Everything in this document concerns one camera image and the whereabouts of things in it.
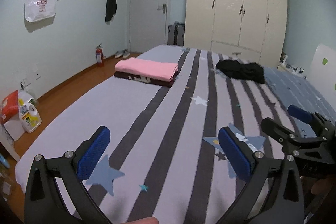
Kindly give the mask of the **person's right hand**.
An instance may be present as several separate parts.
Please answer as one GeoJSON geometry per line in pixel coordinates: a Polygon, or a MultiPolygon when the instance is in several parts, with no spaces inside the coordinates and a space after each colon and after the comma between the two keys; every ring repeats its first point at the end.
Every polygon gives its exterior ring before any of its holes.
{"type": "Polygon", "coordinates": [[[331,178],[318,180],[313,184],[311,193],[313,195],[326,194],[333,187],[333,183],[333,179],[331,178]]]}

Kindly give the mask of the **person's left hand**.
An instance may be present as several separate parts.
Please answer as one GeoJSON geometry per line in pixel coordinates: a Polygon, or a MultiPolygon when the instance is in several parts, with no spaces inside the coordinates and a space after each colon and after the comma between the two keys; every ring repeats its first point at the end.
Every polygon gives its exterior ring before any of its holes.
{"type": "Polygon", "coordinates": [[[136,221],[126,222],[125,224],[159,224],[155,217],[147,217],[136,221]]]}

